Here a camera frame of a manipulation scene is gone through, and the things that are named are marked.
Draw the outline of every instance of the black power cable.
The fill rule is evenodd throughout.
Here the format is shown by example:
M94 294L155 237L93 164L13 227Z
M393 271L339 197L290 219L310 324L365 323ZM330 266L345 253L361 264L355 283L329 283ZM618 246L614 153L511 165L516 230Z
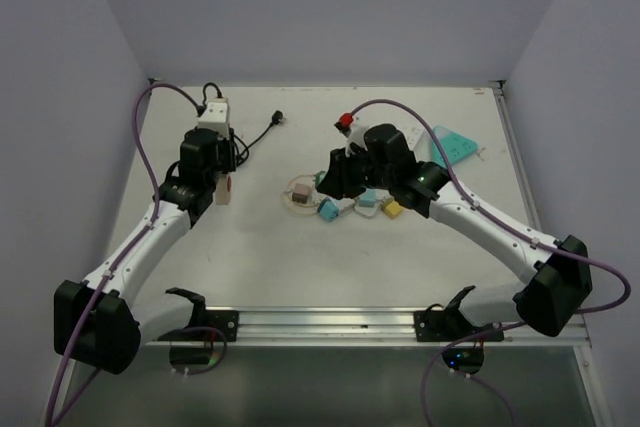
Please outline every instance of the black power cable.
M204 111L204 108L207 104L207 89L209 87L213 87L216 90L216 97L218 99L223 98L222 90L220 90L220 87L218 87L218 84L216 84L215 82L207 82L202 87L202 107L201 107L202 111ZM262 134L258 136L256 140L251 142L249 145L247 145L240 137L234 137L233 152L234 152L234 155L236 156L236 167L240 167L247 160L249 160L250 149L254 147L258 142L260 142L273 127L275 127L276 125L280 125L283 122L284 122L284 115L279 110L276 110L271 116L271 122L269 122L269 126L265 129L264 132L262 132ZM171 173L176 168L176 165L177 163L169 167L169 170L167 171L167 176L171 176Z
M262 132L257 139L255 139L253 142L251 142L249 145L247 145L240 137L234 137L236 143L234 145L234 150L235 150L235 154L236 154L236 167L240 167L242 164L244 164L247 160L249 160L249 154L250 154L250 149L252 147L254 147L258 142L260 142L265 135L267 135L269 133L269 131L275 127L276 125L280 125L284 122L284 115L282 112L280 112L279 110L276 110L273 115L271 116L271 122L269 122L269 125L267 126L267 128L264 130L264 132ZM241 144L242 147L244 147L244 150L240 150L240 146L238 144Z
M207 89L209 87L213 87L214 89L216 89L216 97L218 99L222 99L223 97L222 91L220 90L220 87L218 87L218 84L216 84L215 82L207 82L202 86L202 105L207 105Z

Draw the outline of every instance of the small brown cube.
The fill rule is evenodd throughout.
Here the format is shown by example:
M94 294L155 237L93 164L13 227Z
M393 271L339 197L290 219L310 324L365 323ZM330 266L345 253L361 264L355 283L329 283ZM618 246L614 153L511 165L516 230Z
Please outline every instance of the small brown cube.
M296 184L291 193L291 200L297 204L306 204L313 189L309 185Z

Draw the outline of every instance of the white table surface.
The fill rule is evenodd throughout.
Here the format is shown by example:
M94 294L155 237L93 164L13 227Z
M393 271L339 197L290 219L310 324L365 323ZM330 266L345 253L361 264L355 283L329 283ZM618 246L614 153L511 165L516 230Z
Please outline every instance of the white table surface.
M200 101L199 88L187 90ZM217 306L427 306L448 302L466 285L512 279L510 271L460 234L413 212L395 220L382 213L371 220L351 214L327 223L318 216L292 215L280 198L291 178L326 169L329 151L344 145L333 127L340 114L384 97L413 107L432 126L478 142L478 155L456 164L456 171L486 201L526 222L490 89L233 87L223 92L232 126L247 142L276 109L287 123L273 129L233 175L231 205L209 208L151 274L136 303L182 287ZM396 124L410 145L421 132L411 117L388 106L370 107L360 117L370 125ZM182 97L155 91L142 139L160 180L195 122L194 109ZM149 180L136 155L110 250L136 225L150 199Z

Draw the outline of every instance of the red plug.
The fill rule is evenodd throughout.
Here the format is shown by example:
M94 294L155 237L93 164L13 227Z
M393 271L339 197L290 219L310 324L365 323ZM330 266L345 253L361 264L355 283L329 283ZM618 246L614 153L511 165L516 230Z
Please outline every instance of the red plug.
M338 120L334 125L336 129L345 134L349 132L351 124L353 124L353 115L347 112L346 114L342 114L340 116L340 120Z

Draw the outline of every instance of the white connector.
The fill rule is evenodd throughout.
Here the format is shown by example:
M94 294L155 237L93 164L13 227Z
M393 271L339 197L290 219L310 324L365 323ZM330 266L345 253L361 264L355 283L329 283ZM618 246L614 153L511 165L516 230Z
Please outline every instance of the white connector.
M338 217L344 217L356 206L356 201L353 199L334 200L333 203L338 207Z
M229 100L226 97L207 102L207 108L198 118L198 127L213 130L225 139L229 139Z
M356 214L361 215L366 219L372 219L376 216L378 211L380 210L380 202L376 202L373 204L373 207L364 207L362 205L356 205L354 208Z

